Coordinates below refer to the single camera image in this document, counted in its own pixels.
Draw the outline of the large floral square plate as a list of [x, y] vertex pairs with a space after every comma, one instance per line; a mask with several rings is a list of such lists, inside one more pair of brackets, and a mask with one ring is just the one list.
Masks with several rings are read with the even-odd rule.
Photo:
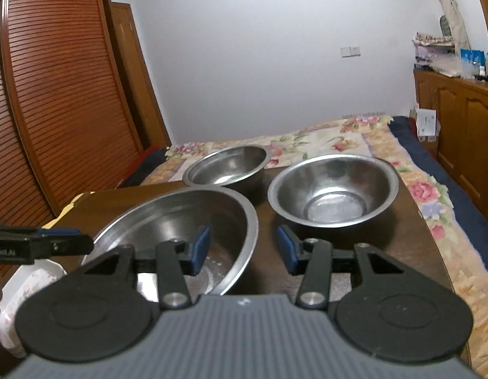
[[36, 260], [32, 265], [21, 265], [2, 288], [0, 302], [0, 343], [16, 358], [26, 356], [14, 321], [19, 307], [36, 292], [67, 275], [58, 263], [48, 259]]

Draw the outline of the large steel bowl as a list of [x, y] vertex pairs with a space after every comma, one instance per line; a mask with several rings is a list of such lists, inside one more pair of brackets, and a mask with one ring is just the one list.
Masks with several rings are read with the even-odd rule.
[[251, 202], [224, 187], [188, 187], [158, 196], [126, 211], [97, 235], [85, 265], [118, 245], [135, 252], [154, 252], [160, 242], [210, 240], [198, 275], [185, 278], [192, 298], [223, 295], [237, 283], [249, 264], [259, 235]]

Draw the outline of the medium steel bowl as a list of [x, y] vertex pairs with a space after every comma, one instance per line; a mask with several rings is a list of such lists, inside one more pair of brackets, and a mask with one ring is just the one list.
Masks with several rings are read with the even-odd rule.
[[268, 202], [279, 216], [309, 228], [347, 228], [391, 207], [400, 178], [380, 158], [328, 154], [284, 169], [270, 183]]

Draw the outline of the deep small steel bowl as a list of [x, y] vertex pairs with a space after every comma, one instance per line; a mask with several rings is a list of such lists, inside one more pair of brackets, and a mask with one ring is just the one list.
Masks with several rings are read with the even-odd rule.
[[231, 146], [213, 152], [189, 166], [183, 182], [189, 186], [219, 186], [247, 194], [261, 186], [269, 148], [260, 145]]

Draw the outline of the wooden louvered wardrobe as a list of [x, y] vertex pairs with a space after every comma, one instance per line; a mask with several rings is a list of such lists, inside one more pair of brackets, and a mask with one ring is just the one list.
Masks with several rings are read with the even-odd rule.
[[43, 225], [169, 145], [128, 4], [0, 0], [0, 224]]

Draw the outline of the white paper bag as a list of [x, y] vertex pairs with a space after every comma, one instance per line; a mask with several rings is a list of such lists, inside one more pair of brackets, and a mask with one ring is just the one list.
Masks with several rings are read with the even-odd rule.
[[440, 125], [437, 111], [416, 108], [413, 112], [416, 135], [421, 142], [435, 142], [439, 136]]

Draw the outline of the wooden sideboard cabinet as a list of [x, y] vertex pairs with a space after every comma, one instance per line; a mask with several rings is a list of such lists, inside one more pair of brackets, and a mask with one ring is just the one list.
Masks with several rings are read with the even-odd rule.
[[436, 158], [488, 221], [488, 83], [414, 71], [420, 108], [440, 124]]

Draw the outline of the folded fabric pile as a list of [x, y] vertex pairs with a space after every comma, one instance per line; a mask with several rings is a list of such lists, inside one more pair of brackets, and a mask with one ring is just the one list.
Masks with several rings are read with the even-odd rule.
[[415, 67], [427, 69], [438, 57], [455, 54], [455, 40], [452, 36], [433, 36], [417, 33], [412, 40], [415, 47]]

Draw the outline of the blue box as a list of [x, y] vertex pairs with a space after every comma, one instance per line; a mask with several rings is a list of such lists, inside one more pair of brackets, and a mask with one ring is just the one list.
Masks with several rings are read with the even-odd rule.
[[472, 66], [485, 66], [486, 58], [484, 51], [460, 49], [461, 60], [465, 63], [469, 63]]

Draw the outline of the beige curtain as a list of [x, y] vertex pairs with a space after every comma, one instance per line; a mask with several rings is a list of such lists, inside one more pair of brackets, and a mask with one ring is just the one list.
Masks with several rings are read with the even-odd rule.
[[461, 49], [471, 49], [469, 43], [469, 36], [463, 21], [463, 16], [460, 12], [456, 0], [439, 0], [444, 16], [447, 19], [448, 26], [451, 30], [451, 36], [454, 39], [456, 51]]

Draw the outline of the wall socket strip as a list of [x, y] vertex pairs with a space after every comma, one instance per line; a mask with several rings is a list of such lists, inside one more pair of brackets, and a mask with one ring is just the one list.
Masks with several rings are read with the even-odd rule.
[[350, 118], [370, 119], [374, 117], [379, 118], [386, 115], [387, 115], [386, 111], [369, 111], [369, 112], [360, 112], [360, 113], [342, 115], [342, 118], [343, 119], [350, 119]]

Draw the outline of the white wall switch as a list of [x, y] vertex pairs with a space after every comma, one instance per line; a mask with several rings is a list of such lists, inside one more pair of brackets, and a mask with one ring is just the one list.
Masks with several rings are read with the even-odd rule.
[[361, 50], [359, 46], [347, 46], [340, 49], [342, 58], [359, 57]]

